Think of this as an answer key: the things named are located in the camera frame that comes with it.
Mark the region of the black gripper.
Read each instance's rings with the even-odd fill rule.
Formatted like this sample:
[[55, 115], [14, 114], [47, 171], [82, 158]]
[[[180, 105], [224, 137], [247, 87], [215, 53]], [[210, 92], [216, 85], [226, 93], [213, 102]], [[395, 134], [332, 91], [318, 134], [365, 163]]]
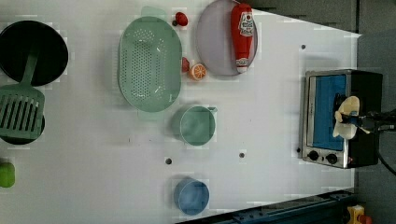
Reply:
[[[359, 116], [340, 114], [338, 121], [358, 120]], [[368, 112], [365, 116], [360, 117], [359, 126], [351, 123], [340, 123], [340, 134], [353, 134], [357, 130], [364, 133], [382, 133], [394, 132], [396, 129], [396, 111], [388, 112]]]

